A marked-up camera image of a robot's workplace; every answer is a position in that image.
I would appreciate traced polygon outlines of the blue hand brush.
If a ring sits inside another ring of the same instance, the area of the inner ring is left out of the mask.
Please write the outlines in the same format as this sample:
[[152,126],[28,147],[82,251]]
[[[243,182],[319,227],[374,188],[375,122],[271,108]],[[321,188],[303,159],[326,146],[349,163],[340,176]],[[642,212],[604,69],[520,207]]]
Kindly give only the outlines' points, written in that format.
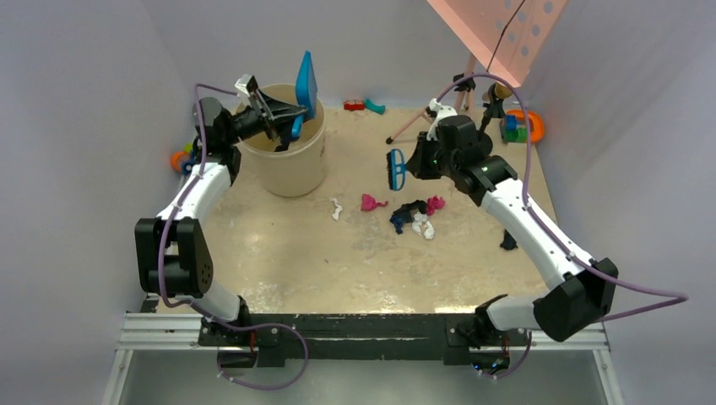
[[406,180],[406,166],[404,154],[400,149],[392,148],[386,154],[388,170],[388,187],[398,192],[404,188]]

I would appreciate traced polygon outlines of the blue dustpan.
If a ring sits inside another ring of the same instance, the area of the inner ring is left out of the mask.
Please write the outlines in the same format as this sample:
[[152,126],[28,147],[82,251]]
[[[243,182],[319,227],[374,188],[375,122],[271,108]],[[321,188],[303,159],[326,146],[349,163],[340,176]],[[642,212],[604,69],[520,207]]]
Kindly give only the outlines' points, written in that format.
[[306,50],[295,83],[296,101],[306,112],[298,116],[291,128],[291,140],[300,138],[303,124],[314,119],[317,113],[317,81],[312,63],[312,54]]

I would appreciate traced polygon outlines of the long black paper strip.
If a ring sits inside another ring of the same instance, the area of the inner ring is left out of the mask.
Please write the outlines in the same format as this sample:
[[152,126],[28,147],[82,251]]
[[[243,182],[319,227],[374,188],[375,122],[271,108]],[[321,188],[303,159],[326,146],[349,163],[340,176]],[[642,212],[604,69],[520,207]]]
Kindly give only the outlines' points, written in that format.
[[290,147],[290,140],[282,140],[280,141],[277,146],[274,149],[275,153],[285,152]]

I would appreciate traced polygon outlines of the small pink paper scrap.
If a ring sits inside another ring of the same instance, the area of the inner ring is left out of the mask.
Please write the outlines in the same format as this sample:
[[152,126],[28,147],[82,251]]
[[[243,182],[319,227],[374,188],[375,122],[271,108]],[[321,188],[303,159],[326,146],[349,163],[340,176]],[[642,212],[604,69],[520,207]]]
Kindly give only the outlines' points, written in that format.
[[446,205],[444,198],[439,196],[429,197],[426,200],[426,214],[432,216],[436,211],[443,209]]

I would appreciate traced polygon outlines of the beige plastic bucket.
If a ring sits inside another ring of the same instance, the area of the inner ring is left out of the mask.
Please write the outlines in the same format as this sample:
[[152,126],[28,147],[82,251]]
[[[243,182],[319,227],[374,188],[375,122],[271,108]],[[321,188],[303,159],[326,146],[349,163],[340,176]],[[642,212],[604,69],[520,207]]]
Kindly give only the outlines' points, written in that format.
[[299,197],[320,185],[326,173],[326,140],[323,105],[316,103],[316,116],[305,122],[299,139],[283,152],[263,132],[238,143],[242,165],[258,178],[267,191],[281,197]]

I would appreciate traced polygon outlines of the black twisted paper scrap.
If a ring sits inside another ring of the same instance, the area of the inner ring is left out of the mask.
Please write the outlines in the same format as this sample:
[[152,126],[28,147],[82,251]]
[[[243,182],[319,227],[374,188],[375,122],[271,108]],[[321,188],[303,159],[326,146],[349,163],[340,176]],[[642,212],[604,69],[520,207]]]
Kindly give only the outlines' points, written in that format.
[[414,213],[426,214],[426,211],[427,202],[425,200],[415,200],[402,204],[398,209],[394,210],[389,221],[392,224],[408,224],[413,221]]

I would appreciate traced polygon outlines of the white scrap left of dustpan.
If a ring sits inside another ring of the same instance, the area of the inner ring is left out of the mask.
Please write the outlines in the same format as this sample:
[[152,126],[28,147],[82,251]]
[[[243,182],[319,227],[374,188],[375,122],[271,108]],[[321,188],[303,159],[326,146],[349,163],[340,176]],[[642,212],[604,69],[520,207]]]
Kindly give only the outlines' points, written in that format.
[[433,240],[435,237],[435,229],[429,220],[427,214],[416,212],[413,215],[411,229],[417,234],[422,235],[426,240]]

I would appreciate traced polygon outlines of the dark blue paper scrap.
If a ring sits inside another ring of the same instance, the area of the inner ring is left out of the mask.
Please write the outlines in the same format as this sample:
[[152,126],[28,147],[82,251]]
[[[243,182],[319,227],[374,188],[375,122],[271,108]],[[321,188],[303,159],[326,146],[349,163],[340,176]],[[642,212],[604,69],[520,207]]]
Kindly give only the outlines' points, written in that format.
[[395,232],[398,235],[402,235],[403,227],[404,227],[404,221],[400,217],[392,216],[389,220],[389,222],[393,225]]

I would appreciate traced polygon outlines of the red toy block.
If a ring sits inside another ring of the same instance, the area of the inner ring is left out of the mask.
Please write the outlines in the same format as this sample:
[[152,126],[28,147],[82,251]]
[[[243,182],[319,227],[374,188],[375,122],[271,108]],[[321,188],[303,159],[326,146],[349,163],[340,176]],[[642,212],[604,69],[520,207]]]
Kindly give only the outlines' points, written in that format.
[[347,111],[363,111],[366,109],[363,100],[346,100],[343,107]]

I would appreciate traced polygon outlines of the large pink paper ball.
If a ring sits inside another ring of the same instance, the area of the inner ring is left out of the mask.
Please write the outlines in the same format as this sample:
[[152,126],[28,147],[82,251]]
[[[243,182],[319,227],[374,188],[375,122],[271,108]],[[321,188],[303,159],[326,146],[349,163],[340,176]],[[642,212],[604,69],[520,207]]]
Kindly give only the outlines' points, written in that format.
[[361,211],[371,212],[377,208],[387,207],[388,201],[380,202],[374,196],[363,193],[361,195]]

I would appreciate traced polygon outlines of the black microphone stand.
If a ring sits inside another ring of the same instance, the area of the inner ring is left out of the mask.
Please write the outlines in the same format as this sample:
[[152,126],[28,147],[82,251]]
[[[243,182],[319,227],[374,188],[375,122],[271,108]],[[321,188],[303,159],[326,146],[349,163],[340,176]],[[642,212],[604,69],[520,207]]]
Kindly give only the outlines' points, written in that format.
[[483,115],[480,121],[478,133],[485,134],[485,130],[492,119],[502,119],[505,117],[503,102],[513,96],[513,91],[504,84],[494,83],[482,95]]

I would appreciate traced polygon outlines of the green blue toy blocks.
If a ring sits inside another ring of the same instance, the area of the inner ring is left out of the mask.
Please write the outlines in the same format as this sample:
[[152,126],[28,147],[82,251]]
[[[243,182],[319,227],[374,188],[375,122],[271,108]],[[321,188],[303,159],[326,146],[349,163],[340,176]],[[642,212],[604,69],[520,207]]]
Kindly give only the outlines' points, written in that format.
[[527,127],[523,118],[505,115],[500,122],[501,139],[504,143],[526,143]]

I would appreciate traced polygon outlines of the white paper scrap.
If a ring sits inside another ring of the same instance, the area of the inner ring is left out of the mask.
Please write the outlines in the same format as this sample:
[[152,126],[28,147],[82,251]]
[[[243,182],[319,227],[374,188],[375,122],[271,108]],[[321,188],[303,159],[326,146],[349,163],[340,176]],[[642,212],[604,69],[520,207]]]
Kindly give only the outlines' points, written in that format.
[[339,200],[338,200],[337,198],[335,198],[335,197],[329,198],[329,201],[330,201],[330,202],[333,204],[333,206],[334,206],[334,211],[333,211],[331,217],[332,217],[332,219],[333,219],[334,221],[338,221],[339,218],[340,218],[340,214],[341,214],[342,211],[343,211],[343,206],[340,204]]

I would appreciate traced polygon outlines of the pink music stand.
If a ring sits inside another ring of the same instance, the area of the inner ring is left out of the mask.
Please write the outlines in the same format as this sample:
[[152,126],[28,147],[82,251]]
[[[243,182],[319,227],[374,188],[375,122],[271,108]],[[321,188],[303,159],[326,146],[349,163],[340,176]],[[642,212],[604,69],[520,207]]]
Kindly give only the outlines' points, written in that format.
[[518,88],[567,1],[434,0],[428,4],[469,51],[464,76],[483,67]]

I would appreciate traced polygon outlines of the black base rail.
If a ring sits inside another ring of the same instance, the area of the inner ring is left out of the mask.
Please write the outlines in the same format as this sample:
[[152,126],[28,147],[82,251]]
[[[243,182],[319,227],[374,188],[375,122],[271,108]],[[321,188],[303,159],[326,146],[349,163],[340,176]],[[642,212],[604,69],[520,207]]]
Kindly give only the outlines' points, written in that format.
[[524,333],[489,329],[468,314],[252,314],[233,328],[201,320],[198,345],[229,352],[225,361],[283,367],[287,360],[442,361],[504,370]]

